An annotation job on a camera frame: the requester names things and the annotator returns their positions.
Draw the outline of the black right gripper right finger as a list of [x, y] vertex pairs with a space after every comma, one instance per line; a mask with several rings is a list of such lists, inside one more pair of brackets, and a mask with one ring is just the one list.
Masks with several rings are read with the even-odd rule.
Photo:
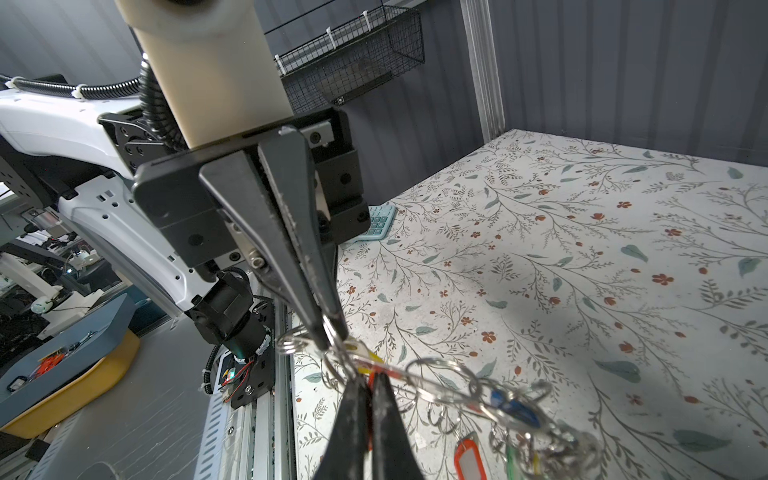
[[371, 446], [373, 479], [424, 478], [410, 446], [390, 378], [383, 372], [372, 376]]

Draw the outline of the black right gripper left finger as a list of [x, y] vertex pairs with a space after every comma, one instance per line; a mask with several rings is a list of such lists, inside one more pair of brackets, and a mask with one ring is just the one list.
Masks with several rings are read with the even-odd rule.
[[370, 390], [364, 377], [350, 380], [344, 389], [328, 445], [314, 479], [364, 477], [369, 446]]

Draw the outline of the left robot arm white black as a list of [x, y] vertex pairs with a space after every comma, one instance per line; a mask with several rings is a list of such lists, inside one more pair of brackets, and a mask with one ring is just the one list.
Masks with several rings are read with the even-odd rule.
[[346, 114], [319, 109], [192, 150], [171, 119], [151, 77], [3, 77], [1, 179], [109, 245], [207, 342], [261, 353], [256, 279], [320, 350], [336, 348], [349, 331], [335, 248], [370, 224]]

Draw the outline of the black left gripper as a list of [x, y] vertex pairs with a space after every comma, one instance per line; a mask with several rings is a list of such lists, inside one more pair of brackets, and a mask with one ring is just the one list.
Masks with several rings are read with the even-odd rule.
[[[314, 145], [299, 132], [323, 122], [330, 124], [329, 140]], [[314, 167], [328, 209], [321, 226]], [[347, 339], [335, 280], [323, 256], [333, 244], [370, 226], [346, 112], [316, 110], [138, 168], [134, 200], [192, 267], [236, 249], [208, 192], [263, 258], [265, 265], [255, 269], [262, 283], [293, 308], [315, 346], [330, 347], [328, 327]]]

